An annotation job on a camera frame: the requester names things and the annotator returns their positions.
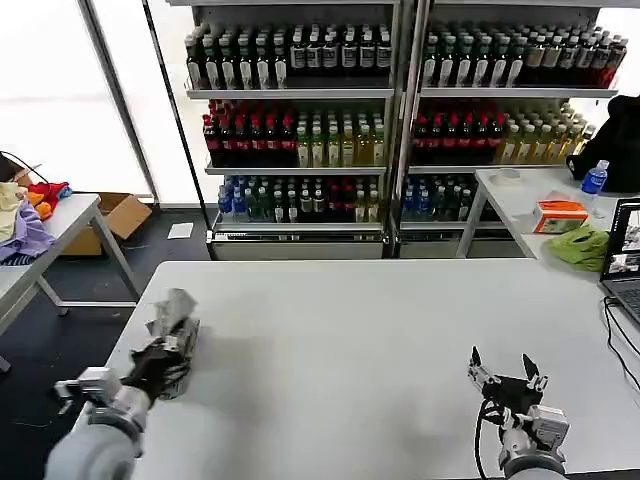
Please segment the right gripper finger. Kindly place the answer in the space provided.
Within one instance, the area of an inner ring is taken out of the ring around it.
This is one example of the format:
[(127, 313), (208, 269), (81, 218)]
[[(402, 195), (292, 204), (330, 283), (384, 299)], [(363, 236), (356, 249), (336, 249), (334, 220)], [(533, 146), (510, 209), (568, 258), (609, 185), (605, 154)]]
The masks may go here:
[(475, 386), (497, 385), (501, 380), (494, 375), (483, 363), (476, 346), (472, 347), (467, 375)]
[(527, 355), (522, 355), (523, 366), (527, 377), (527, 388), (533, 391), (544, 391), (548, 377), (541, 375), (537, 364)]

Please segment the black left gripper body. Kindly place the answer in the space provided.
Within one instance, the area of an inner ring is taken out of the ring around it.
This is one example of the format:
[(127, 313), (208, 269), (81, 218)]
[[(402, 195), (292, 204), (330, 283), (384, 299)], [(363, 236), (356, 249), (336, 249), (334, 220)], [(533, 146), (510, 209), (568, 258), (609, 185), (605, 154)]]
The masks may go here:
[(133, 367), (128, 374), (128, 385), (155, 401), (165, 387), (170, 355), (160, 345), (149, 345), (143, 350), (132, 350), (130, 359)]

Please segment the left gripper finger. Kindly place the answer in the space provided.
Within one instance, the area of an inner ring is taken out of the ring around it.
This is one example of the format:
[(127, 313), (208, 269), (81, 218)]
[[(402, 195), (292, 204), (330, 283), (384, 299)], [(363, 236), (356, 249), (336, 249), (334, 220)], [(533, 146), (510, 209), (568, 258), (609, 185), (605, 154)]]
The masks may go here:
[(193, 346), (198, 337), (200, 321), (184, 319), (163, 335), (164, 346)]
[(168, 360), (168, 374), (187, 374), (191, 370), (191, 363), (194, 357), (195, 345), (188, 345), (181, 352), (173, 352)]

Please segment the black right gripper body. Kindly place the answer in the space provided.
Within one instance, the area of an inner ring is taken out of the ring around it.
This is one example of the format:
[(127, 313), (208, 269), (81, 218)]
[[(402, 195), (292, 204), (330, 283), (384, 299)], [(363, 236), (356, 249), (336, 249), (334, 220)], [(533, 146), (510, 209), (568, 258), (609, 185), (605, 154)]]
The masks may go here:
[(482, 386), (482, 395), (499, 409), (508, 408), (517, 414), (527, 414), (543, 398), (543, 393), (530, 388), (527, 380), (500, 375)]

